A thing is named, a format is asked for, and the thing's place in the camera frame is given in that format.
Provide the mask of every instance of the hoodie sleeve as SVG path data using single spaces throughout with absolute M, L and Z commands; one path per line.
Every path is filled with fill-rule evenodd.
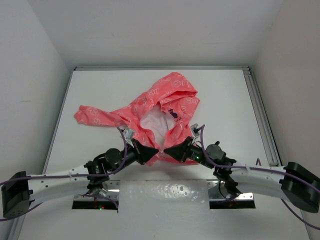
M 74 115 L 79 124 L 90 126 L 110 126 L 118 127 L 121 125 L 129 125 L 131 120 L 125 117 L 122 110 L 107 112 L 92 106 L 80 106 Z

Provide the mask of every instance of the pink hoodie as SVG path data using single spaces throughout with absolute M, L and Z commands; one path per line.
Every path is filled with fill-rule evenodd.
M 91 106 L 80 106 L 74 115 L 79 124 L 118 127 L 134 130 L 133 137 L 145 146 L 159 149 L 150 161 L 179 163 L 163 149 L 182 143 L 191 136 L 189 121 L 199 104 L 197 90 L 180 73 L 172 72 L 159 79 L 128 106 L 107 112 Z

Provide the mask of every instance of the white wall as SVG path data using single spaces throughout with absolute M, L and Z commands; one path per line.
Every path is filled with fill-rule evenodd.
M 70 73 L 27 0 L 0 1 L 0 33 L 2 182 L 42 171 Z M 10 226 L 0 222 L 0 240 Z
M 284 2 L 254 73 L 283 163 L 320 176 L 320 1 Z M 306 219 L 320 226 L 319 213 Z
M 248 65 L 283 0 L 28 0 L 67 63 Z

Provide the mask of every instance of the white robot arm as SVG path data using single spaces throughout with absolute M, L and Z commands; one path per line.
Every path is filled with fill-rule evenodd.
M 225 182 L 225 190 L 233 197 L 256 193 L 288 200 L 307 212 L 319 211 L 320 179 L 301 165 L 289 162 L 287 166 L 278 167 L 246 166 L 228 158 L 219 142 L 210 144 L 206 149 L 193 145 L 193 142 L 193 137 L 187 137 L 181 144 L 164 152 L 181 163 L 192 159 L 213 169 L 213 175 Z M 102 183 L 109 180 L 108 175 L 133 162 L 143 165 L 157 152 L 157 149 L 132 139 L 130 144 L 127 143 L 125 162 L 124 151 L 111 148 L 93 161 L 70 170 L 31 176 L 27 176 L 25 171 L 18 172 L 1 188 L 3 217 L 19 217 L 40 203 L 68 195 L 96 195 L 103 188 Z

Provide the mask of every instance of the white table surface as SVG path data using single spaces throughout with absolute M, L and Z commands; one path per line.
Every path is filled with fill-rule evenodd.
M 123 148 L 115 128 L 77 124 L 73 115 L 80 105 L 109 112 L 122 108 L 170 72 L 74 71 L 46 172 L 71 169 L 109 148 Z M 198 90 L 200 104 L 190 125 L 206 124 L 205 146 L 220 141 L 230 158 L 249 165 L 260 158 L 267 166 L 242 70 L 178 72 Z M 205 180 L 215 177 L 201 165 L 133 164 L 111 179 L 121 180 L 118 214 L 113 210 L 71 209 L 73 196 L 66 196 L 29 213 L 19 239 L 308 239 L 304 224 L 277 198 L 255 194 L 256 209 L 209 210 Z

